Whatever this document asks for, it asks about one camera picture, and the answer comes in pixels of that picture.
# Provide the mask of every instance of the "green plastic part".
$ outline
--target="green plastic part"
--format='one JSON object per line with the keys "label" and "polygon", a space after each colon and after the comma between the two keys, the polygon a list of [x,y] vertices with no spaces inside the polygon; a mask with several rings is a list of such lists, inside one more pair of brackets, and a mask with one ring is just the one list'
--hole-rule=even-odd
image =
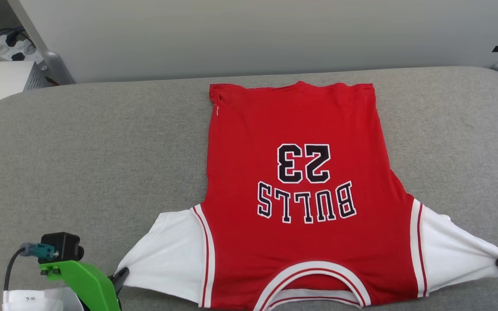
{"label": "green plastic part", "polygon": [[[91,311],[120,311],[115,288],[109,278],[93,264],[74,260],[40,264],[49,281],[63,280]],[[53,269],[61,270],[60,274]]]}

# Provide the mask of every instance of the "teal connector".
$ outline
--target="teal connector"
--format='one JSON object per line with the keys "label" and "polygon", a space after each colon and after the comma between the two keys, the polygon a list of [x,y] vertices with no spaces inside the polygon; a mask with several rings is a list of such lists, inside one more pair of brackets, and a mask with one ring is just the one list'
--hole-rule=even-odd
{"label": "teal connector", "polygon": [[43,258],[45,260],[52,260],[59,256],[59,252],[55,250],[55,246],[41,243],[22,243],[20,246],[24,248],[24,252],[20,253],[21,256],[34,256]]}

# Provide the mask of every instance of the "gray fabric surface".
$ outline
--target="gray fabric surface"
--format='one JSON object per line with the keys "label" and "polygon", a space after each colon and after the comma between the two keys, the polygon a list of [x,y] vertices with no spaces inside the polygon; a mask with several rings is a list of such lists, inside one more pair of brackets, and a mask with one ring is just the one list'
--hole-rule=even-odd
{"label": "gray fabric surface", "polygon": [[[84,261],[112,273],[160,212],[202,201],[210,83],[300,79],[373,83],[391,165],[407,191],[498,246],[497,72],[437,67],[61,86],[0,101],[0,295],[22,242],[72,232],[82,238]],[[39,276],[33,258],[16,260],[11,289],[59,285]],[[125,311],[197,309],[136,288],[124,289],[121,300]],[[313,301],[277,310],[353,308]],[[498,310],[498,279],[370,309]]]}

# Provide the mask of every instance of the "red jersey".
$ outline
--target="red jersey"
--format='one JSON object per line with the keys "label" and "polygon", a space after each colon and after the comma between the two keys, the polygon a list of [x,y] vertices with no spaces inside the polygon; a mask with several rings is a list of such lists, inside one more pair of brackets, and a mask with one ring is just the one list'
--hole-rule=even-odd
{"label": "red jersey", "polygon": [[421,204],[389,168],[371,84],[210,88],[202,307],[425,295]]}

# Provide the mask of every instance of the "gray wall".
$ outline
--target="gray wall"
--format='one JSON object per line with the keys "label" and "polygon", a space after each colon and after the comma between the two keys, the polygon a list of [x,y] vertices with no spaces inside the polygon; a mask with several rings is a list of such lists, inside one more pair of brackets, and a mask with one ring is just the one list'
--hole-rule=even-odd
{"label": "gray wall", "polygon": [[498,0],[18,1],[77,83],[498,61]]}

